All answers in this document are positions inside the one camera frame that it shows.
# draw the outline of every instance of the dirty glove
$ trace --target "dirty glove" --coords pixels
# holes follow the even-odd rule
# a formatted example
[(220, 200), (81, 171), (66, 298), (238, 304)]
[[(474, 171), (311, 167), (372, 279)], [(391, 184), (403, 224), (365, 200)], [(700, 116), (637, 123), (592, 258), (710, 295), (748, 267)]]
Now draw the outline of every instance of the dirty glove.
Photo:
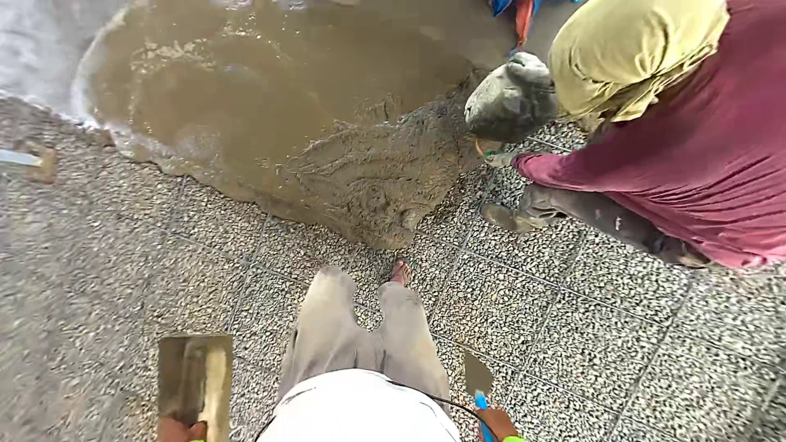
[(496, 153), (486, 157), (486, 164), (490, 165), (492, 168), (504, 168), (512, 164), (513, 159), (517, 156), (519, 156), (519, 154), (515, 152)]
[(464, 118), (478, 138), (522, 142), (556, 118), (556, 95), (548, 68), (531, 53), (515, 53), (472, 92)]

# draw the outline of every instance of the worker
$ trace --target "worker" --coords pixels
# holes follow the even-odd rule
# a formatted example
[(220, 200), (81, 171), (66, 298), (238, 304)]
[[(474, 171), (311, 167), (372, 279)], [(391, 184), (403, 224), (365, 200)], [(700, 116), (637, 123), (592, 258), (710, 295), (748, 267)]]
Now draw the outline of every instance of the worker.
[[(527, 232), (572, 216), (689, 267), (783, 260), (784, 23), (783, 0), (587, 2), (557, 34), (548, 70), (558, 115), (604, 123), (567, 156), (488, 157), (534, 184), (517, 210), (484, 204), (483, 218)], [(517, 106), (531, 113), (533, 100), (516, 91), (533, 84), (521, 72), (545, 84), (538, 62), (518, 55), (484, 80), (508, 84), (470, 97), (472, 131), (521, 141), (493, 119), (520, 118)]]
[[(274, 418), (258, 442), (304, 434), (357, 442), (461, 440), (423, 304), (406, 288), (411, 280), (410, 265), (397, 260), (390, 281), (376, 291), (384, 319), (369, 332), (354, 315), (352, 277), (338, 267), (317, 273), (289, 339)], [(504, 411), (482, 413), (500, 442), (517, 440)]]

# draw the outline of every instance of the bare foot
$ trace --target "bare foot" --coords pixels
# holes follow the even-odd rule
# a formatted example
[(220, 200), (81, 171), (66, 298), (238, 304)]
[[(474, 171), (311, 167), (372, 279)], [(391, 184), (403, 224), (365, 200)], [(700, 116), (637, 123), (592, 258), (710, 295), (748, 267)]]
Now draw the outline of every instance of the bare foot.
[(412, 267), (403, 258), (399, 258), (391, 270), (391, 281), (407, 286), (412, 282)]

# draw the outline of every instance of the black wire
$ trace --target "black wire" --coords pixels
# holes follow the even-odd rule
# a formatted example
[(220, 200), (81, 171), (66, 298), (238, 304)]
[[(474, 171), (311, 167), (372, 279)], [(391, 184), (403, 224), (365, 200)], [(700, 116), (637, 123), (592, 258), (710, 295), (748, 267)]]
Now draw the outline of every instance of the black wire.
[(391, 383), (391, 384), (393, 384), (393, 385), (397, 385), (397, 386), (399, 386), (399, 387), (407, 387), (408, 389), (415, 390), (416, 392), (421, 392), (421, 393), (425, 394), (426, 396), (428, 396), (428, 398), (429, 398), (429, 399), (431, 399), (431, 400), (435, 400), (435, 401), (437, 401), (437, 402), (443, 402), (443, 403), (447, 403), (447, 404), (449, 404), (449, 405), (453, 405), (454, 407), (458, 407), (459, 409), (461, 409), (461, 410), (463, 410), (463, 411), (466, 411), (467, 413), (469, 413), (469, 414), (471, 414), (472, 416), (474, 416), (474, 417), (475, 417), (475, 419), (479, 420), (479, 421), (480, 421), (480, 423), (484, 424), (484, 425), (486, 426), (486, 428), (488, 428), (488, 429), (489, 429), (489, 434), (490, 434), (490, 435), (491, 435), (491, 437), (494, 439), (492, 442), (499, 442), (499, 439), (497, 438), (497, 435), (496, 435), (496, 434), (494, 434), (494, 432), (493, 432), (493, 431), (491, 431), (491, 427), (489, 427), (489, 424), (488, 424), (488, 422), (486, 422), (486, 420), (485, 420), (485, 419), (481, 418), (481, 417), (480, 417), (480, 414), (477, 414), (475, 411), (473, 411), (473, 410), (469, 409), (468, 407), (465, 407), (464, 405), (461, 405), (460, 403), (455, 403), (455, 402), (454, 402), (454, 401), (452, 401), (452, 400), (447, 400), (447, 399), (443, 399), (443, 398), (441, 398), (441, 397), (438, 397), (438, 396), (433, 396), (433, 395), (430, 395), (430, 394), (428, 394), (428, 393), (426, 393), (426, 392), (422, 392), (422, 391), (421, 391), (421, 390), (419, 390), (419, 389), (416, 389), (416, 388), (414, 388), (414, 387), (410, 387), (409, 385), (399, 384), (399, 383), (398, 383), (398, 382), (396, 382), (396, 381), (390, 381), (390, 380), (388, 380), (388, 382), (390, 382), (390, 383)]
[[(425, 394), (426, 396), (428, 396), (428, 398), (429, 398), (429, 399), (431, 399), (431, 400), (434, 400), (434, 401), (436, 401), (436, 402), (447, 403), (448, 405), (453, 405), (454, 407), (458, 407), (460, 410), (462, 410), (462, 411), (465, 411), (465, 412), (467, 412), (467, 413), (471, 414), (471, 415), (472, 415), (472, 416), (473, 416), (475, 419), (477, 419), (478, 421), (480, 421), (480, 423), (484, 424), (484, 425), (486, 426), (486, 428), (488, 428), (488, 429), (489, 429), (489, 434), (490, 434), (490, 435), (491, 435), (491, 437), (494, 439), (494, 440), (492, 440), (492, 442), (499, 442), (499, 439), (497, 438), (497, 435), (496, 435), (496, 434), (494, 434), (494, 432), (493, 432), (493, 431), (491, 431), (491, 427), (489, 427), (489, 424), (488, 424), (488, 422), (486, 422), (486, 420), (485, 420), (485, 419), (481, 418), (481, 417), (480, 417), (480, 414), (477, 414), (475, 411), (472, 411), (471, 409), (469, 409), (469, 408), (465, 407), (464, 405), (461, 405), (460, 403), (455, 403), (455, 402), (454, 402), (454, 401), (452, 401), (452, 400), (447, 400), (447, 399), (443, 399), (443, 398), (441, 398), (441, 397), (438, 397), (438, 396), (433, 396), (433, 395), (430, 395), (430, 394), (428, 394), (428, 393), (426, 393), (426, 392), (423, 392), (423, 391), (421, 391), (421, 390), (419, 390), (419, 389), (416, 389), (416, 388), (414, 388), (414, 387), (410, 387), (409, 385), (399, 384), (399, 383), (398, 383), (398, 382), (396, 382), (396, 381), (390, 381), (390, 380), (388, 380), (388, 382), (390, 382), (390, 383), (391, 383), (391, 384), (393, 384), (393, 385), (397, 385), (397, 386), (399, 386), (399, 387), (405, 387), (405, 388), (408, 388), (408, 389), (415, 390), (416, 392), (421, 392), (421, 393)], [(262, 429), (256, 433), (256, 436), (254, 436), (254, 442), (256, 442), (256, 441), (259, 439), (259, 437), (260, 437), (260, 436), (262, 436), (262, 433), (264, 433), (264, 432), (265, 432), (265, 430), (267, 429), (267, 427), (269, 427), (269, 426), (270, 426), (270, 424), (271, 424), (271, 423), (273, 423), (273, 420), (274, 420), (275, 418), (276, 418), (275, 416), (273, 416), (272, 418), (270, 418), (270, 420), (269, 420), (269, 421), (267, 421), (267, 423), (266, 423), (266, 424), (265, 424), (265, 425), (262, 427)]]

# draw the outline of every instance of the hand holding trowel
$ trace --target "hand holding trowel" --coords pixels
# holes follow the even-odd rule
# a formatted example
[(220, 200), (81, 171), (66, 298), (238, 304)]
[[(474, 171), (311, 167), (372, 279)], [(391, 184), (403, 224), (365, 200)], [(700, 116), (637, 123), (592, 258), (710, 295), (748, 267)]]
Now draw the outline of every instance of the hand holding trowel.
[(158, 355), (158, 441), (227, 442), (232, 337), (165, 337)]
[(489, 408), (486, 393), (491, 391), (494, 375), (486, 364), (480, 362), (472, 353), (464, 351), (464, 373), (467, 393), (475, 398), (478, 414), (488, 424), (482, 422), (478, 433), (481, 442), (523, 442), (519, 432), (504, 410)]

